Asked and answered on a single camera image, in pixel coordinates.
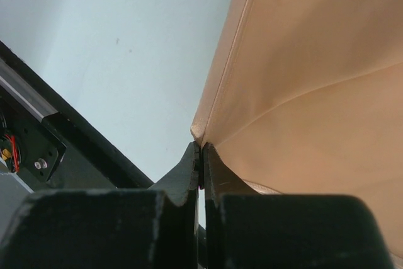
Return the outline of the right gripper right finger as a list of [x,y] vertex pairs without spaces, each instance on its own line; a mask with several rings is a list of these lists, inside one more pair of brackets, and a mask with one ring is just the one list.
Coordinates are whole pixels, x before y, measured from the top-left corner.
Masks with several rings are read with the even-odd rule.
[[209,268],[393,268],[369,208],[349,195],[260,194],[203,148]]

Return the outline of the peach satin napkin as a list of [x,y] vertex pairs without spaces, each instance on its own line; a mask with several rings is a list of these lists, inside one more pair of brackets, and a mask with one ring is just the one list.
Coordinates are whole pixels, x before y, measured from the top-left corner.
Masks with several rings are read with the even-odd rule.
[[231,0],[191,133],[243,180],[343,193],[402,257],[402,0]]

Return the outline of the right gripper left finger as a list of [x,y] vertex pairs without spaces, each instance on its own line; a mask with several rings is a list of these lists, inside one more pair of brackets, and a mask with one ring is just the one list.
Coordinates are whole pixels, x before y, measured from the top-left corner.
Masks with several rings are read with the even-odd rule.
[[196,268],[200,149],[148,189],[27,196],[1,241],[2,268]]

